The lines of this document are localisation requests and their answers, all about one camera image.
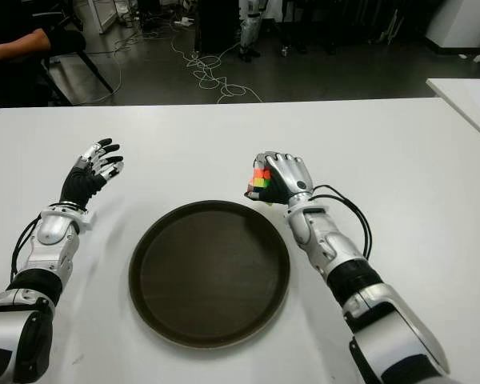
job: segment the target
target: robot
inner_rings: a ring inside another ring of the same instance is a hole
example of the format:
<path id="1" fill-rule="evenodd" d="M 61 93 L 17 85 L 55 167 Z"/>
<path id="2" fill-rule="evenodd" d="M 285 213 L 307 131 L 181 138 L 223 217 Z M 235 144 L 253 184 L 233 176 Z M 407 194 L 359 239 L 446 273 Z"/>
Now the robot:
<path id="1" fill-rule="evenodd" d="M 71 276 L 78 236 L 93 224 L 86 205 L 121 172 L 121 156 L 104 157 L 118 149 L 109 138 L 93 144 L 69 172 L 59 202 L 20 236 L 11 282 L 0 293 L 0 383 L 36 382 L 48 369 L 55 307 Z M 32 249 L 18 272 L 16 261 L 27 240 Z"/>
<path id="2" fill-rule="evenodd" d="M 313 192 L 301 158 L 265 152 L 254 160 L 246 196 L 288 206 L 286 219 L 295 241 L 332 291 L 354 334 L 349 348 L 366 384 L 453 383 L 446 377 L 450 368 L 438 340 L 339 231 Z"/>
<path id="3" fill-rule="evenodd" d="M 92 226 L 86 205 L 123 168 L 122 157 L 103 157 L 119 149 L 111 143 L 101 140 L 78 158 L 59 203 L 41 212 L 18 240 L 11 284 L 0 294 L 0 383 L 35 382 L 48 368 L 55 306 L 71 275 L 78 236 Z M 295 241 L 354 334 L 350 352 L 366 384 L 455 383 L 447 377 L 450 368 L 437 339 L 339 231 L 313 192 L 300 158 L 265 152 L 254 160 L 246 196 L 287 206 Z M 28 239 L 32 250 L 17 272 L 16 258 Z"/>
<path id="4" fill-rule="evenodd" d="M 266 11 L 269 0 L 248 0 L 247 18 L 241 24 L 240 52 L 238 56 L 244 62 L 250 62 L 251 58 L 259 58 L 259 52 L 253 49 L 258 40 L 259 30 L 262 27 L 262 15 Z"/>

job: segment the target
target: floor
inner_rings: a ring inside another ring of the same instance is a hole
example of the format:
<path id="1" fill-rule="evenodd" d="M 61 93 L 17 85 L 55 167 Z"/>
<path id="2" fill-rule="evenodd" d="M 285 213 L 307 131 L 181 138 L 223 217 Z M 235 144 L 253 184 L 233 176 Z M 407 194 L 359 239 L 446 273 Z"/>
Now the floor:
<path id="1" fill-rule="evenodd" d="M 132 44 L 116 54 L 92 54 L 91 58 L 113 88 L 118 91 L 93 105 L 164 105 L 220 102 L 258 102 L 252 92 L 224 97 L 220 87 L 199 87 L 181 54 L 190 58 L 194 32 L 167 23 L 150 39 L 138 36 L 137 28 L 113 25 L 104 35 L 96 31 L 89 7 L 79 8 L 85 24 L 87 52 L 113 51 L 115 43 L 135 35 Z M 269 30 L 258 41 L 260 58 L 244 63 L 236 50 L 224 54 L 214 70 L 229 84 L 247 86 L 264 102 L 300 102 L 362 98 L 419 98 L 434 96 L 425 84 L 427 78 L 480 78 L 480 64 L 471 58 L 440 56 L 420 42 L 395 42 L 387 45 L 344 46 L 334 56 L 319 44 L 308 46 L 307 54 L 291 51 L 281 55 L 281 43 Z M 100 100 L 106 89 L 78 57 L 64 57 L 51 73 L 74 103 Z M 216 86 L 204 82 L 203 87 Z M 230 88 L 241 93 L 239 88 Z"/>

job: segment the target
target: round tray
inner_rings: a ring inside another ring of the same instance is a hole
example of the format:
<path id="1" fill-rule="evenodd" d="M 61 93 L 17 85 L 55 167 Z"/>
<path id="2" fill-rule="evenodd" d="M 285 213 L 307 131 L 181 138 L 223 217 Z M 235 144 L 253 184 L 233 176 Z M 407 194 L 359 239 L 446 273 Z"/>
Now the round tray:
<path id="1" fill-rule="evenodd" d="M 217 348 L 263 328 L 289 277 L 288 250 L 266 218 L 232 202 L 196 202 L 144 234 L 130 262 L 130 294 L 164 338 Z"/>

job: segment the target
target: rubik's cube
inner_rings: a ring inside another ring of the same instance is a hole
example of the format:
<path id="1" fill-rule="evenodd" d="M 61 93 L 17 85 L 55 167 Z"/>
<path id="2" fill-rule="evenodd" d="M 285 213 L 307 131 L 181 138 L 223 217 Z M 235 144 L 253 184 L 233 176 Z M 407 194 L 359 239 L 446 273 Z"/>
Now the rubik's cube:
<path id="1" fill-rule="evenodd" d="M 260 193 L 270 184 L 270 171 L 261 162 L 254 162 L 254 176 L 249 180 L 247 192 Z"/>

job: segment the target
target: white tabletop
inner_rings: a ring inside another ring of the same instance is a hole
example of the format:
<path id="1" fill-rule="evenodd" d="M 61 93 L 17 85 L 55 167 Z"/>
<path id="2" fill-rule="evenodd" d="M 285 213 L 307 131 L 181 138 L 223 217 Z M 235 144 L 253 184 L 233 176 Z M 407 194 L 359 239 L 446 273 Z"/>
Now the white tabletop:
<path id="1" fill-rule="evenodd" d="M 426 83 L 480 132 L 479 78 L 429 78 Z"/>
<path id="2" fill-rule="evenodd" d="M 352 198 L 374 232 L 372 265 L 444 346 L 453 377 L 480 383 L 480 135 L 440 98 L 228 106 L 0 110 L 0 291 L 23 227 L 56 201 L 90 142 L 123 145 L 123 174 L 91 200 L 58 305 L 41 383 L 295 384 L 358 382 L 338 304 L 296 247 L 281 206 L 242 194 L 254 156 L 298 154 L 315 183 Z M 204 199 L 250 206 L 288 245 L 292 275 L 280 315 L 223 350 L 160 339 L 134 312 L 130 256 L 168 211 Z M 362 246 L 355 217 L 331 203 Z"/>

